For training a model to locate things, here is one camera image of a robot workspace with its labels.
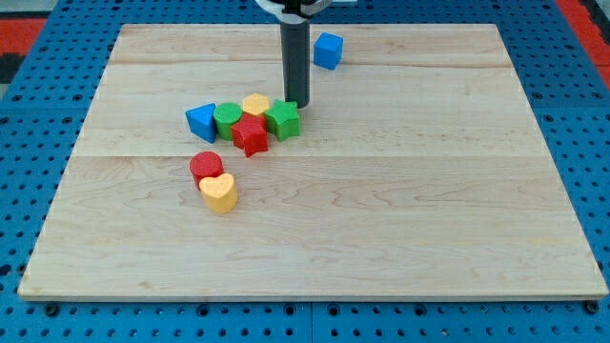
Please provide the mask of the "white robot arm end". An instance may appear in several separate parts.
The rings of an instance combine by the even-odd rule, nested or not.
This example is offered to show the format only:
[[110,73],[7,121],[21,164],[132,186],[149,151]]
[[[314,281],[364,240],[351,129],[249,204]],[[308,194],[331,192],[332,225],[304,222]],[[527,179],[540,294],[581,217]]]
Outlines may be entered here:
[[357,0],[255,0],[281,23],[295,25],[311,20],[329,7],[353,7]]

